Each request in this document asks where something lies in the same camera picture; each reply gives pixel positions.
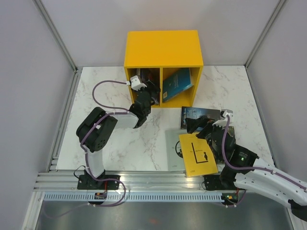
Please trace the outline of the dark Wuthering Heights book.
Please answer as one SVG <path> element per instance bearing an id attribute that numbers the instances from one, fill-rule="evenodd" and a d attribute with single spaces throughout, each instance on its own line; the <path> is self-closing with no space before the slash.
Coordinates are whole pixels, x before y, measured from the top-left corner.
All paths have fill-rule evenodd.
<path id="1" fill-rule="evenodd" d="M 187 118 L 198 119 L 199 117 L 204 115 L 213 120 L 219 120 L 220 114 L 221 114 L 221 111 L 217 109 L 206 109 L 206 108 L 183 106 L 181 108 L 180 128 L 181 129 L 187 128 L 187 122 L 186 122 Z"/>

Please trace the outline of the yellow notebook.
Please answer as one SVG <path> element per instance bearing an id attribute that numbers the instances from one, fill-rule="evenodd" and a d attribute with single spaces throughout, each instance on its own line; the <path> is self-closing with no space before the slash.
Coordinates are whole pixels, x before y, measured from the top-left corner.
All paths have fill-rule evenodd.
<path id="1" fill-rule="evenodd" d="M 204 139 L 193 134 L 179 135 L 187 177 L 218 173 L 212 150 Z"/>

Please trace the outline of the blue 20000 Leagues book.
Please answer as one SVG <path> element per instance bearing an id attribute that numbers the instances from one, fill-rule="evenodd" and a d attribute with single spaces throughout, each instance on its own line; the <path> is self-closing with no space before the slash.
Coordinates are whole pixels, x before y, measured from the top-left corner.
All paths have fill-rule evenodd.
<path id="1" fill-rule="evenodd" d="M 166 103 L 193 86 L 190 68 L 181 68 L 163 81 L 162 102 Z"/>

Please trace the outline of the clear plastic file folder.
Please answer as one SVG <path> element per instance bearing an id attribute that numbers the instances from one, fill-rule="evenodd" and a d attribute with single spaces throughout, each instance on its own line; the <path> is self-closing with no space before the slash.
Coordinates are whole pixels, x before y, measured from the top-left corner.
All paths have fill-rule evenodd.
<path id="1" fill-rule="evenodd" d="M 183 154 L 179 135 L 186 134 L 184 129 L 170 129 L 165 131 L 167 166 L 169 171 L 185 171 Z"/>

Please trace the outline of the green Alice Wonderland book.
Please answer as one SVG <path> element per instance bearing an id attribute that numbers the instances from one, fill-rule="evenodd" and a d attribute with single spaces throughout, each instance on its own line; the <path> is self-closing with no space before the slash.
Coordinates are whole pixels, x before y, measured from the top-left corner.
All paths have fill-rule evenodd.
<path id="1" fill-rule="evenodd" d="M 217 160 L 218 163 L 224 163 L 222 155 L 222 138 L 224 135 L 224 128 L 217 128 L 217 138 L 216 138 L 216 147 L 217 147 Z M 236 144 L 235 128 L 233 126 L 228 127 L 228 131 L 225 139 L 225 154 L 228 160 L 230 160 L 230 155 L 233 152 Z"/>

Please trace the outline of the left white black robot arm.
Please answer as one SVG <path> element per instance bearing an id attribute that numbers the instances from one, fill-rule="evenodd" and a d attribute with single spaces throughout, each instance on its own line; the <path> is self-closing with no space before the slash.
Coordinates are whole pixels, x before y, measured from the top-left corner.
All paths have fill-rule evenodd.
<path id="1" fill-rule="evenodd" d="M 160 89 L 139 83 L 131 86 L 137 97 L 129 109 L 123 112 L 109 113 L 103 106 L 95 107 L 76 130 L 80 146 L 85 152 L 84 174 L 78 179 L 81 186 L 100 189 L 106 184 L 118 185 L 120 176 L 106 175 L 103 166 L 103 148 L 107 144 L 114 129 L 139 128 L 147 120 L 154 105 L 154 97 Z"/>

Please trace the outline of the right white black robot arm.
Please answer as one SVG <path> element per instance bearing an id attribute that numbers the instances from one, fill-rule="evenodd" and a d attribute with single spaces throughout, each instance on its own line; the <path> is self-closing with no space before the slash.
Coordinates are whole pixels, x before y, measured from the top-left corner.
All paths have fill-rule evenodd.
<path id="1" fill-rule="evenodd" d="M 230 116 L 214 121 L 206 116 L 186 119 L 189 134 L 204 139 L 213 153 L 222 156 L 224 168 L 219 175 L 223 188 L 236 187 L 270 198 L 290 209 L 297 218 L 307 219 L 307 184 L 267 163 L 256 153 L 240 146 L 229 134 Z"/>

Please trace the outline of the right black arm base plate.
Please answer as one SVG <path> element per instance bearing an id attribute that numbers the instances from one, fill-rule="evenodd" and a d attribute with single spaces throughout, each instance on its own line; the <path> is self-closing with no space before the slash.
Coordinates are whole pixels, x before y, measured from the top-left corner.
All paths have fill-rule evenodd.
<path id="1" fill-rule="evenodd" d="M 220 175 L 205 175 L 203 177 L 203 183 L 205 190 L 217 191 L 217 190 L 247 190 L 246 188 L 237 187 L 234 184 L 235 176 L 220 176 Z"/>

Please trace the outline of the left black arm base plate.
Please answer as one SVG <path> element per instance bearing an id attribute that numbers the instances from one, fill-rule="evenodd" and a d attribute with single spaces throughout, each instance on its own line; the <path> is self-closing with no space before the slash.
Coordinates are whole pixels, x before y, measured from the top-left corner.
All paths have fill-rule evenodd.
<path id="1" fill-rule="evenodd" d="M 119 175 L 105 175 L 101 179 L 108 179 L 106 182 L 98 182 L 89 174 L 79 176 L 77 189 L 78 190 L 118 190 L 119 183 L 114 179 L 119 180 Z"/>

